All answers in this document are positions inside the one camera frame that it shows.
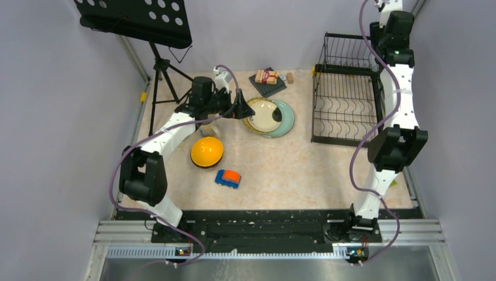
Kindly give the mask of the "blue orange toy car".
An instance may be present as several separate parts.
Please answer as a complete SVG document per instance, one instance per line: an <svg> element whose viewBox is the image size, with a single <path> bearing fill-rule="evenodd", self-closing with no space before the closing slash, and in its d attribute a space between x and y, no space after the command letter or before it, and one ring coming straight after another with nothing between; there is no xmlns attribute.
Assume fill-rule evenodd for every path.
<svg viewBox="0 0 496 281"><path fill-rule="evenodd" d="M233 170L220 169L215 177L215 183L231 189L238 189L241 175Z"/></svg>

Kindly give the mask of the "cream floral ceramic plate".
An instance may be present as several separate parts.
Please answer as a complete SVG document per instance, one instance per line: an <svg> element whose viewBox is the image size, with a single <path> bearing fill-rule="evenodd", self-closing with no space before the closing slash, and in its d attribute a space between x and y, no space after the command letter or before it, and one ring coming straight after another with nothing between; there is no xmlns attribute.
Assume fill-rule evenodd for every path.
<svg viewBox="0 0 496 281"><path fill-rule="evenodd" d="M278 106L270 100L257 100L250 104L251 109L255 114L248 117L248 123L256 130L267 133L276 130L281 121L279 117L274 118Z"/></svg>

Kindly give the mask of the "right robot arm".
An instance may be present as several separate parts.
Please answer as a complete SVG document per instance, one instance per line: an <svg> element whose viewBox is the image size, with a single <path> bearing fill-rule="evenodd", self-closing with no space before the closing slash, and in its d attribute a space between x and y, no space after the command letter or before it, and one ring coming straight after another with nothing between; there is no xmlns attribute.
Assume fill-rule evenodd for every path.
<svg viewBox="0 0 496 281"><path fill-rule="evenodd" d="M382 8L378 22L370 24L370 63L378 70L384 100L384 115L367 134L370 170L357 201L352 204L343 234L359 241L374 234L381 201L396 177L409 166L427 143L428 132L420 129L413 105L414 52L409 46L414 15L400 8Z"/></svg>

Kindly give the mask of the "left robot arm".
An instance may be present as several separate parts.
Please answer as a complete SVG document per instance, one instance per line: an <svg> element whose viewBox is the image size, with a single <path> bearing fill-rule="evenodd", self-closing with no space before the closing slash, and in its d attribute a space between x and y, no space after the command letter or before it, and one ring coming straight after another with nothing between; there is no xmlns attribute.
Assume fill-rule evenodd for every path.
<svg viewBox="0 0 496 281"><path fill-rule="evenodd" d="M209 77L195 77L185 102L155 134L126 148L118 164L119 191L145 207L144 211L166 225L174 242L187 236L182 210L167 197L165 162L179 144L204 123L220 118L243 119L255 114L237 87L235 97Z"/></svg>

